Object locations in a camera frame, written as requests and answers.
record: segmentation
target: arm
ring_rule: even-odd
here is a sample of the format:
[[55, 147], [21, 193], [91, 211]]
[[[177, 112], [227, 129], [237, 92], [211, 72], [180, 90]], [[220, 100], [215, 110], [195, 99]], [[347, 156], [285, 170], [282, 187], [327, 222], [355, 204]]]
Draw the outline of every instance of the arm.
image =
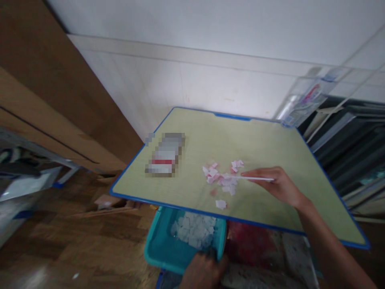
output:
[[313, 203], [298, 190], [282, 168], [255, 169], [242, 175], [274, 179], [272, 182], [250, 181], [262, 186], [274, 197], [297, 210], [322, 273], [331, 287], [376, 288], [373, 281], [323, 221]]
[[184, 272], [179, 289], [218, 288], [229, 264], [227, 255], [223, 255], [219, 263], [216, 254], [197, 252]]

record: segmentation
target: white wall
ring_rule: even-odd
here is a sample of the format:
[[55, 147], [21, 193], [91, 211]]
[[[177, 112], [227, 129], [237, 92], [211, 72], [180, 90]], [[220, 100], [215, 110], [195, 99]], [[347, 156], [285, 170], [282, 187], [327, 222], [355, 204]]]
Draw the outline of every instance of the white wall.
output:
[[173, 106], [272, 118], [338, 65], [332, 94], [385, 102], [382, 0], [49, 2], [142, 139]]

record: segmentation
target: table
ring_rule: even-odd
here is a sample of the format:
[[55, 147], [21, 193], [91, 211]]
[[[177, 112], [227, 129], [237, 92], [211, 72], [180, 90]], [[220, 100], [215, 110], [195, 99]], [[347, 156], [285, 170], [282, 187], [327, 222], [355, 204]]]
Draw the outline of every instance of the table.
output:
[[[145, 165], [162, 133], [185, 133], [185, 147], [175, 177], [147, 177]], [[312, 200], [322, 218], [347, 246], [369, 248], [369, 242], [338, 196], [323, 169], [296, 129], [266, 120], [230, 116], [214, 112], [173, 108], [155, 131], [155, 137], [135, 156], [110, 194], [126, 199], [168, 206], [304, 235], [297, 212], [263, 188], [239, 180], [235, 196], [210, 191], [202, 166], [213, 161], [218, 171], [241, 159], [242, 171], [281, 166]], [[215, 200], [225, 200], [220, 210]]]

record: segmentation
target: white stick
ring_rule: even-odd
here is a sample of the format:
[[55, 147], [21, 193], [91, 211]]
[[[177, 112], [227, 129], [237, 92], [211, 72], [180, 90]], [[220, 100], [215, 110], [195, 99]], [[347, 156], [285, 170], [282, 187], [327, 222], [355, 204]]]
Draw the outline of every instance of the white stick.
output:
[[274, 181], [274, 179], [271, 178], [258, 178], [258, 177], [238, 177], [238, 176], [231, 176], [235, 179], [255, 179], [260, 181]]

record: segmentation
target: paper scrap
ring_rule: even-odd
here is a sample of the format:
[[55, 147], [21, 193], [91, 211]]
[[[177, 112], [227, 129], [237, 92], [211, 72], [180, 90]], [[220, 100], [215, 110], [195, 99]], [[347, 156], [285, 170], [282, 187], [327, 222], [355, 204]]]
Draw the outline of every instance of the paper scrap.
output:
[[171, 235], [190, 246], [202, 250], [213, 240], [216, 218], [185, 212], [171, 227]]
[[207, 177], [207, 182], [211, 185], [213, 182], [215, 182], [215, 178], [208, 176]]
[[209, 176], [214, 177], [218, 171], [216, 169], [213, 169], [212, 167], [209, 170]]
[[226, 209], [227, 203], [223, 200], [218, 200], [218, 201], [215, 201], [215, 205], [217, 206], [218, 209], [224, 210]]
[[232, 161], [232, 162], [231, 162], [231, 166], [232, 166], [233, 168], [244, 167], [243, 164], [244, 164], [244, 163], [243, 163], [243, 161], [241, 161], [241, 160], [237, 160], [237, 161]]
[[230, 195], [231, 196], [235, 195], [235, 186], [234, 185], [230, 186]]
[[209, 174], [209, 170], [206, 167], [202, 167], [202, 170], [205, 173], [205, 176], [207, 177]]
[[230, 192], [230, 186], [223, 186], [222, 191], [224, 191], [225, 193]]

